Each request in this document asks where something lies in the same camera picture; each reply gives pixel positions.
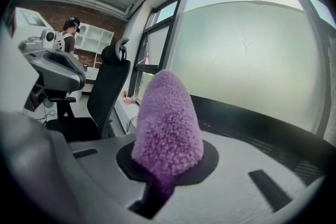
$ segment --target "purple microphone windscreen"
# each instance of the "purple microphone windscreen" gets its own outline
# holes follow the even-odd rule
[[[132,159],[150,172],[163,198],[174,190],[177,175],[203,157],[203,141],[186,88],[163,70],[149,83],[141,102]]]

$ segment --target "chair seat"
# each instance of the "chair seat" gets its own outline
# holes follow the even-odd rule
[[[64,118],[48,121],[49,130],[61,132],[67,142],[98,140],[98,127],[92,118]]]

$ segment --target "black office chair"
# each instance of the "black office chair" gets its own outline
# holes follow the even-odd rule
[[[123,38],[116,45],[109,45],[102,51],[103,63],[87,105],[92,118],[73,116],[70,103],[75,102],[75,98],[51,98],[52,102],[66,107],[68,117],[48,121],[46,126],[49,130],[61,132],[67,142],[98,140],[106,134],[114,136],[109,117],[130,71],[131,62],[126,60],[127,51],[124,46],[128,41]]]

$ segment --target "black window frame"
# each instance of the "black window frame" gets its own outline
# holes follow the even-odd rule
[[[168,6],[169,4],[172,4],[173,2],[177,1],[177,5],[175,7],[175,11],[173,16],[162,20],[159,23],[156,23],[152,25],[155,18],[158,18],[158,15],[160,13],[160,10]],[[328,56],[328,47],[330,47],[330,41],[328,37],[328,33],[326,31],[326,22],[322,18],[319,17],[316,9],[314,8],[313,4],[310,2],[310,0],[298,0],[303,8],[303,11],[307,14],[309,22],[313,28],[314,35],[318,40],[318,43],[320,45],[320,49],[322,52],[321,59],[322,63],[324,63],[324,72],[325,72],[325,79],[326,79],[326,95],[325,95],[325,102],[322,112],[321,121],[319,123],[319,126],[317,128],[316,136],[323,137],[324,133],[327,128],[327,123],[329,120],[330,115],[330,108],[331,108],[331,89],[330,89],[330,67],[329,67],[329,56]],[[332,13],[333,18],[335,19],[335,15],[333,10],[330,9],[331,3],[328,0],[318,0],[325,5],[328,6],[330,12]],[[181,24],[181,18],[183,16],[185,6],[186,6],[187,0],[168,0],[164,2],[162,5],[157,7],[156,9],[152,9],[152,12],[149,15],[144,34],[142,35],[140,45],[143,43],[144,36],[154,30],[157,30],[159,27],[162,27],[164,24],[169,23],[169,29],[167,33],[167,37],[164,43],[160,64],[158,66],[150,66],[150,65],[137,65],[137,63],[134,64],[133,70],[132,70],[132,76],[130,81],[130,87],[129,87],[129,97],[134,96],[136,87],[139,87],[141,76],[139,76],[140,72],[147,72],[151,74],[156,74],[160,70],[167,68],[170,64],[172,53],[174,50],[174,44],[175,44],[175,38],[176,34],[178,33],[180,24]],[[140,46],[138,47],[138,52],[136,54],[136,61],[138,59]],[[203,100],[204,103],[197,102],[197,105],[199,106],[207,106],[208,100]]]

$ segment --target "chair headrest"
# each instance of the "chair headrest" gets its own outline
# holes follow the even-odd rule
[[[122,60],[127,58],[127,50],[125,44],[129,41],[128,38],[122,38],[114,45],[107,46],[101,53],[101,59],[108,65],[118,65]]]

